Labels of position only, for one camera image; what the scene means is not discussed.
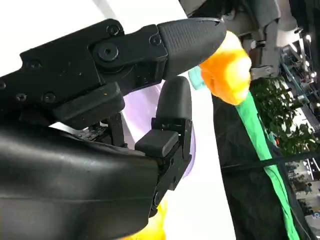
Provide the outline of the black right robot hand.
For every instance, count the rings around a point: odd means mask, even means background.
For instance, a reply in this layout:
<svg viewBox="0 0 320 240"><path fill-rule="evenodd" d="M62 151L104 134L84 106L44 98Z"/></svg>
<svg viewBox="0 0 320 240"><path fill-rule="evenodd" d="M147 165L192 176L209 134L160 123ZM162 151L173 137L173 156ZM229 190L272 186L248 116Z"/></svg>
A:
<svg viewBox="0 0 320 240"><path fill-rule="evenodd" d="M115 240L143 229L192 156L182 73L226 26L188 18L125 34L106 19L20 54L0 79L0 236Z"/></svg>

